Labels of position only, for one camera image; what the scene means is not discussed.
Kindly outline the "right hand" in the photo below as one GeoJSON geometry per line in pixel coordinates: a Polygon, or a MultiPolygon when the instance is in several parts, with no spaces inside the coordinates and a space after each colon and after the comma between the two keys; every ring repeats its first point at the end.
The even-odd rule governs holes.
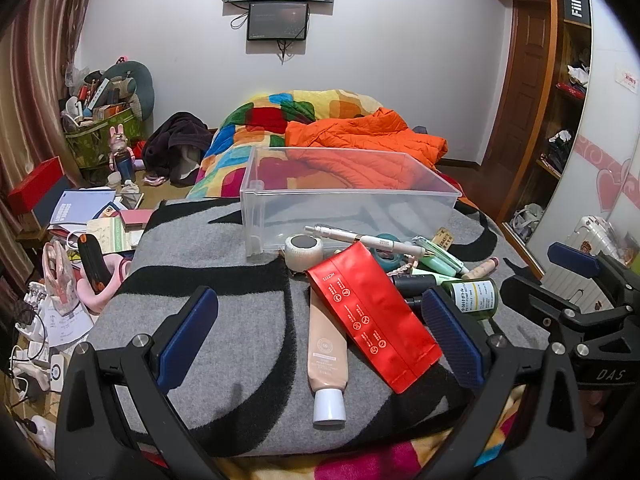
{"type": "Polygon", "coordinates": [[[604,419],[601,404],[604,400],[605,392],[580,390],[579,397],[582,414],[584,415],[585,436],[590,439],[604,419]]]}

